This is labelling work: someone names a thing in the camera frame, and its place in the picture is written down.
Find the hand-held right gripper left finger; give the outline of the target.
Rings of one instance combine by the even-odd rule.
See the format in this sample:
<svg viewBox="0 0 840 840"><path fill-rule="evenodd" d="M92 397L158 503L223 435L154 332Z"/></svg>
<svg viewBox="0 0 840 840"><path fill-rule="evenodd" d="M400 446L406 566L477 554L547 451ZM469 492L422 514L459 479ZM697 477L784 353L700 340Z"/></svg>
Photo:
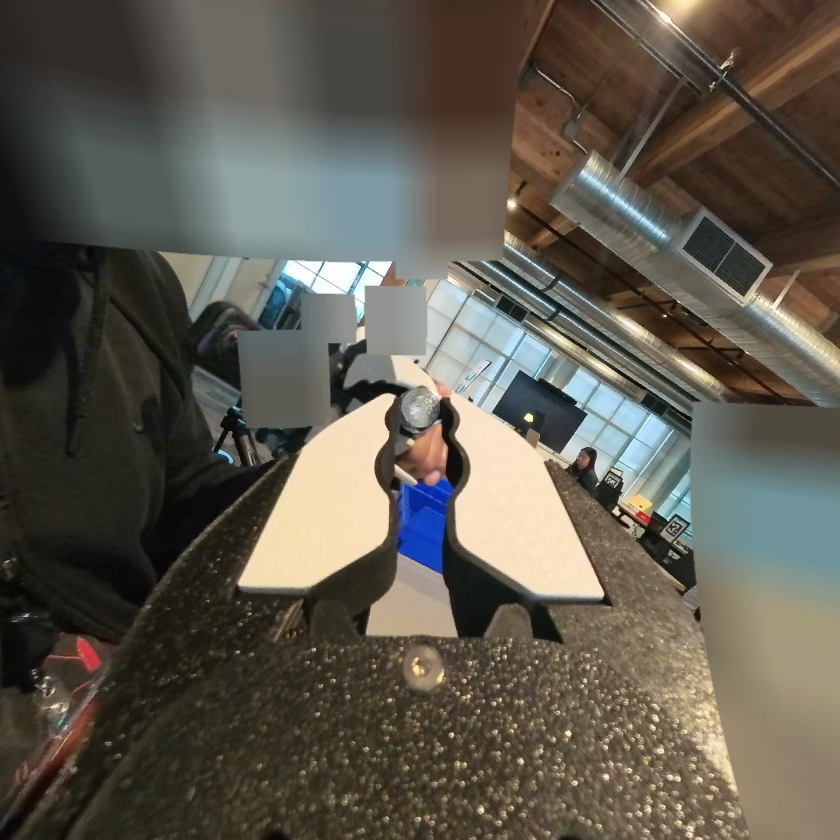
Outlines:
<svg viewBox="0 0 840 840"><path fill-rule="evenodd" d="M397 573L392 493L397 396L362 405L306 444L271 509L236 589L301 602L311 630L364 637Z"/></svg>

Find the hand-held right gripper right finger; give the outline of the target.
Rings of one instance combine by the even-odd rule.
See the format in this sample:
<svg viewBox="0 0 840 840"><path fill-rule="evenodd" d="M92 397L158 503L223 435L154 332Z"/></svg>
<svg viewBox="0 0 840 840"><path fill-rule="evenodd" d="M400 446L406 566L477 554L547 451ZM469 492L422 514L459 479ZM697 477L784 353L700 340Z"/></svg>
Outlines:
<svg viewBox="0 0 840 840"><path fill-rule="evenodd" d="M484 636L512 607L533 637L560 635L550 608L606 592L545 461L461 395L445 398L445 584L457 635Z"/></svg>

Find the silver hex bolt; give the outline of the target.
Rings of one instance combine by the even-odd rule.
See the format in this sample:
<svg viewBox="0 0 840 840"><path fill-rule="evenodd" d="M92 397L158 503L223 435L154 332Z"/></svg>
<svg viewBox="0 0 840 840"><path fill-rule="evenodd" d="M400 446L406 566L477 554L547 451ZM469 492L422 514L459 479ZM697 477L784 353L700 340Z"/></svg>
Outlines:
<svg viewBox="0 0 840 840"><path fill-rule="evenodd" d="M442 397L421 385L399 395L398 429L405 438L419 438L439 423Z"/></svg>

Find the person's left forearm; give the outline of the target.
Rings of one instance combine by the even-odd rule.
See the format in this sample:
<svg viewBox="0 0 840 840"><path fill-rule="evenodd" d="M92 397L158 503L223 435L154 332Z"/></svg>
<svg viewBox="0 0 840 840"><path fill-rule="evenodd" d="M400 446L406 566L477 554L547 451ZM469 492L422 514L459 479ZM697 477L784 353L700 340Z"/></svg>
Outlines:
<svg viewBox="0 0 840 840"><path fill-rule="evenodd" d="M160 580L209 525L276 465L230 465L213 452L207 421L187 368L185 396L163 425L163 485L159 510L142 538Z"/></svg>

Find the person's left hand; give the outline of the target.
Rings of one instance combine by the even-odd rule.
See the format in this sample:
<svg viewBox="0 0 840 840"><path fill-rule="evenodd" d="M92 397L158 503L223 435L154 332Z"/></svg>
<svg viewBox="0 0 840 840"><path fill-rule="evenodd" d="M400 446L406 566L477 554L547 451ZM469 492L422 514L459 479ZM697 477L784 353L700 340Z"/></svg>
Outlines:
<svg viewBox="0 0 840 840"><path fill-rule="evenodd" d="M443 427L431 426L418 437L411 438L395 457L395 464L417 483L433 487L446 477L448 447Z"/></svg>

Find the blue plastic bin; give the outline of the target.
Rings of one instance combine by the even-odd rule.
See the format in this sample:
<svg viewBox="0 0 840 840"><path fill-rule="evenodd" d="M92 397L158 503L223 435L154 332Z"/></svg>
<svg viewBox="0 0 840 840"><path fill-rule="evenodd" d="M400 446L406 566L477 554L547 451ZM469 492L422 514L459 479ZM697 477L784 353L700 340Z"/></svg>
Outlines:
<svg viewBox="0 0 840 840"><path fill-rule="evenodd" d="M448 500L446 479L433 486L403 484L397 496L399 554L438 574L443 573L443 545Z"/></svg>

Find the black tripod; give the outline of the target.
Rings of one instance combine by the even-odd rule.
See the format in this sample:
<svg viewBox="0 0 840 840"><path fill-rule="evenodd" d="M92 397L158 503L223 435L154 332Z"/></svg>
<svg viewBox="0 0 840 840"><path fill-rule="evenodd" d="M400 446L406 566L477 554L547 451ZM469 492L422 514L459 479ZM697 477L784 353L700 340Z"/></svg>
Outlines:
<svg viewBox="0 0 840 840"><path fill-rule="evenodd" d="M224 449L228 438L231 438L240 465L246 467L260 466L262 460L257 450L257 442L255 436L245 424L241 408L241 402L238 402L227 409L220 423L220 435L213 447L213 452L226 457L233 463L233 457L227 455Z"/></svg>

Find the large black screen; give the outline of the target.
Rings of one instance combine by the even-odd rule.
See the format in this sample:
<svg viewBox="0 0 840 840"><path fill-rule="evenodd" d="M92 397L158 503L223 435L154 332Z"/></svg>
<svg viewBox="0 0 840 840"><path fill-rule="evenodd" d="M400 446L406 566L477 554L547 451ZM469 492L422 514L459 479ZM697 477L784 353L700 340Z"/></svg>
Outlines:
<svg viewBox="0 0 840 840"><path fill-rule="evenodd" d="M540 443L560 453L586 419L575 399L544 379L535 380L519 372L511 380L491 411L521 436L533 431Z"/></svg>

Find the dark rounded object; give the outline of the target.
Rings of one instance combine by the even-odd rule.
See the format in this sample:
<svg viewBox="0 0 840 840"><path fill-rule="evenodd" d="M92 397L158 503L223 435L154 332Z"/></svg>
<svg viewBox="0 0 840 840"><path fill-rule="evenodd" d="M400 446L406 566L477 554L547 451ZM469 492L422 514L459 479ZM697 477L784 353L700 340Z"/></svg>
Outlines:
<svg viewBox="0 0 840 840"><path fill-rule="evenodd" d="M241 334L262 327L230 301L214 301L198 315L188 331L189 350L195 363L237 363Z"/></svg>

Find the red plastic packet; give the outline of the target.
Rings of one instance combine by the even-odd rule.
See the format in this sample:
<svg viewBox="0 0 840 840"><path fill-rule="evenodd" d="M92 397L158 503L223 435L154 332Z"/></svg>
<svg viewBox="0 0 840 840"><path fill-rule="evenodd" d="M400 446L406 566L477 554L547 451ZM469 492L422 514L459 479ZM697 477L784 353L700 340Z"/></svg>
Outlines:
<svg viewBox="0 0 840 840"><path fill-rule="evenodd" d="M63 635L31 676L32 689L2 689L2 838L75 760L96 717L113 651L91 637Z"/></svg>

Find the long silver air duct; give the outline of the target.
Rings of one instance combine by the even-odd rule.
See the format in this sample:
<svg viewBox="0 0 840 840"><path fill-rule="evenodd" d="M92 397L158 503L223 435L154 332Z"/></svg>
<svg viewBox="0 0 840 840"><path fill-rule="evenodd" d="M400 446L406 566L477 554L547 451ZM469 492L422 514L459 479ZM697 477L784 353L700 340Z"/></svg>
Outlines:
<svg viewBox="0 0 840 840"><path fill-rule="evenodd" d="M646 392L664 397L659 388L661 382L645 363L626 352L614 339L598 332L519 276L507 269L484 263L474 265L456 261L449 263L448 268L464 277L481 280L503 297L526 309L542 325L551 327L592 352L603 362L609 363Z"/></svg>
<svg viewBox="0 0 840 840"><path fill-rule="evenodd" d="M702 401L736 403L737 394L714 375L550 263L516 235L505 231L501 264L547 297L572 311L621 347L633 351L665 378Z"/></svg>

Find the large silver air duct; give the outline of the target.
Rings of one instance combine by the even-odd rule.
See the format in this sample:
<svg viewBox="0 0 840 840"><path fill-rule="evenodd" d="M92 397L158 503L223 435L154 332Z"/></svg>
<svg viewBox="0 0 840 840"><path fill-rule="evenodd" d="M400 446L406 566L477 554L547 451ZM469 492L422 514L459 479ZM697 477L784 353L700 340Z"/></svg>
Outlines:
<svg viewBox="0 0 840 840"><path fill-rule="evenodd" d="M839 406L839 350L760 286L772 263L705 207L677 216L596 152L552 206L817 406Z"/></svg>

